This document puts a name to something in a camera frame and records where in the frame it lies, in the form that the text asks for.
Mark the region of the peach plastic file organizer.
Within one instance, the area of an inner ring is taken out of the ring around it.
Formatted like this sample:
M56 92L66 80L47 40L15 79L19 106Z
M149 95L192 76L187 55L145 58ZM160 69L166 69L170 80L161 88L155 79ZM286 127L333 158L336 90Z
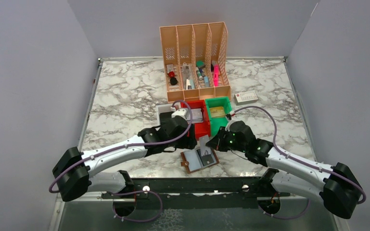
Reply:
M161 26L159 33L168 102L231 97L225 69L228 40L225 22ZM203 61L206 67L197 68L196 61ZM213 83L212 64L219 65L218 87ZM178 80L175 86L170 84L170 71ZM186 89L186 79L190 80L192 90Z

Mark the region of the brown leather card holder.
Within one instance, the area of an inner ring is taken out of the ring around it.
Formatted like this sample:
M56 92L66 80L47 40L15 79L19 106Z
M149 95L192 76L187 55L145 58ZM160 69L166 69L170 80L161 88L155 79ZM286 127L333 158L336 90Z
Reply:
M191 174L219 164L219 159L213 149L208 149L208 153L202 155L201 149L197 148L181 152L180 164L185 168L187 174Z

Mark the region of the white plastic bin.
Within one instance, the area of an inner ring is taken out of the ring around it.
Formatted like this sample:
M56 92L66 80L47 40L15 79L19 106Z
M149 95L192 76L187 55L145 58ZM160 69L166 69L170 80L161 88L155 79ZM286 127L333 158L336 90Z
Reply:
M172 104L162 104L162 105L157 105L156 106L156 112L157 112L157 123L158 125L161 125L159 123L159 114L163 112L174 112L179 108L178 105L175 105L172 109Z

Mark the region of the silver credit card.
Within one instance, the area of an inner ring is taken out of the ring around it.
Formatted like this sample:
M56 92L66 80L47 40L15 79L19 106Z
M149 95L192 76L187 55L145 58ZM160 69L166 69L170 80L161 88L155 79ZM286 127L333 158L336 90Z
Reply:
M199 144L200 144L200 155L206 156L211 154L210 148L206 145L206 143L209 141L209 136L201 136L199 138Z

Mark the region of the red plastic bin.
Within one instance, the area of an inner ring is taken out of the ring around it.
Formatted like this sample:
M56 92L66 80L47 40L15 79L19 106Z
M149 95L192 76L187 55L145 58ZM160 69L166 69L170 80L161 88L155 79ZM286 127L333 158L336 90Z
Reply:
M211 122L208 116L207 107L204 100L188 101L191 109L201 109L202 122L195 123L195 137L199 140L200 137L205 135L211 136Z

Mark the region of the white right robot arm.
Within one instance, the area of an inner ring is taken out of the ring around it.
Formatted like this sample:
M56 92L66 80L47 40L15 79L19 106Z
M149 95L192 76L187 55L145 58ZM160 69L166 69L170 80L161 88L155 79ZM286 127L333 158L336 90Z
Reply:
M242 121L220 127L206 145L216 151L238 151L254 164L267 167L261 177L273 193L291 193L322 202L332 214L351 218L361 198L361 187L348 166L317 163L292 154L273 142L255 137Z

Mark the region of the green plastic bin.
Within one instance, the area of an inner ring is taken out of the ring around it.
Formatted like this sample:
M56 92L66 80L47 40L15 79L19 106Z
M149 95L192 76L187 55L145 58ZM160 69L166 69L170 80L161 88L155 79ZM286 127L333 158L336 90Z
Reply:
M214 137L220 127L225 127L228 123L226 118L226 114L229 114L232 111L231 103L228 97L219 97L219 98L211 98L206 99L206 108L208 111L208 117L211 124L211 137ZM224 111L224 116L222 117L214 117L211 109L221 107Z

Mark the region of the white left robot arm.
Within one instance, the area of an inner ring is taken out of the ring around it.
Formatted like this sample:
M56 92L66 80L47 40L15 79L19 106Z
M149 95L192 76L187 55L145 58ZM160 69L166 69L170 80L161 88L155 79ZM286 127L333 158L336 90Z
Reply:
M130 160L163 153L169 147L191 150L196 144L194 124L175 116L162 125L144 128L133 137L102 149L81 152L72 147L53 167L55 180L49 191L59 193L64 202L73 201L87 192L119 193L127 187L126 173L115 176L110 187L96 175Z

